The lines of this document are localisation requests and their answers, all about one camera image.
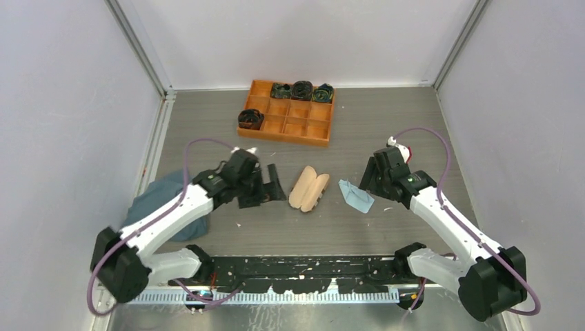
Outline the light blue cleaning cloth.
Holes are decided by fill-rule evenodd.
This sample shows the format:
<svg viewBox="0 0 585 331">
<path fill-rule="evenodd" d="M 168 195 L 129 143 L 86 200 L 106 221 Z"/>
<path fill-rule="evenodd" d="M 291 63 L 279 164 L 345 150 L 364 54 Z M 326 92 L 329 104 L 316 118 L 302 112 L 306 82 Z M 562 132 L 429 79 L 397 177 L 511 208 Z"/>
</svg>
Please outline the light blue cleaning cloth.
<svg viewBox="0 0 585 331">
<path fill-rule="evenodd" d="M 360 211 L 363 214 L 367 214 L 374 204 L 374 198 L 371 197 L 366 191 L 359 189 L 347 180 L 340 179 L 338 181 L 341 194 L 344 201 L 352 208 Z"/>
</svg>

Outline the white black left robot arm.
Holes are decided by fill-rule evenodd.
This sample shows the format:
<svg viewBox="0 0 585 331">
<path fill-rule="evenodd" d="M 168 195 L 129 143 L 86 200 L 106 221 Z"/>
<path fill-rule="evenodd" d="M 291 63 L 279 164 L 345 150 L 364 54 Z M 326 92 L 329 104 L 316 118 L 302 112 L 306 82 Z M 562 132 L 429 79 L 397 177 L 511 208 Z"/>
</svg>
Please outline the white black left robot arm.
<svg viewBox="0 0 585 331">
<path fill-rule="evenodd" d="M 237 200 L 241 209 L 286 200 L 276 165 L 269 164 L 267 170 L 269 181 L 264 183 L 255 149 L 235 148 L 222 166 L 188 179 L 179 195 L 148 216 L 119 231 L 103 229 L 92 255 L 92 278 L 117 303 L 136 299 L 149 285 L 175 279 L 206 284 L 215 267 L 199 246 L 187 245 L 161 254 L 158 249 L 193 221 L 232 200 Z"/>
</svg>

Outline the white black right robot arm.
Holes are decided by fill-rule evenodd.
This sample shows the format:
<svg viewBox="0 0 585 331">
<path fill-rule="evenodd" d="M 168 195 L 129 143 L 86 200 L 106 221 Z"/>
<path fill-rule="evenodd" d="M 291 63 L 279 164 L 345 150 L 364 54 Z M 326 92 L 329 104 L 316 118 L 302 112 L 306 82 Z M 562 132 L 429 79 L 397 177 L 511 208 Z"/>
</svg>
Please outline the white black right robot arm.
<svg viewBox="0 0 585 331">
<path fill-rule="evenodd" d="M 424 171 L 411 172 L 401 150 L 388 146 L 369 158 L 359 189 L 396 201 L 423 219 L 456 256 L 449 259 L 422 243 L 394 254 L 398 280 L 428 279 L 455 293 L 478 321 L 511 309 L 527 299 L 526 259 L 515 246 L 504 248 L 479 231 L 439 191 Z"/>
</svg>

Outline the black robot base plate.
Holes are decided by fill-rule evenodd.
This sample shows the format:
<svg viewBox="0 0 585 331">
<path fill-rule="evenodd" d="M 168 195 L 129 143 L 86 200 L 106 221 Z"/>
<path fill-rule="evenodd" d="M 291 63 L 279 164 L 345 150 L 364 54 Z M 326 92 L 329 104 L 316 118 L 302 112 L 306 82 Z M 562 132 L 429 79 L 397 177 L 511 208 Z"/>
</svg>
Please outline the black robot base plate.
<svg viewBox="0 0 585 331">
<path fill-rule="evenodd" d="M 392 255 L 216 256 L 196 276 L 180 281 L 223 293 L 239 289 L 253 294 L 323 293 L 332 285 L 342 294 L 382 293 L 390 285 L 418 288 L 422 282 L 398 273 Z"/>
</svg>

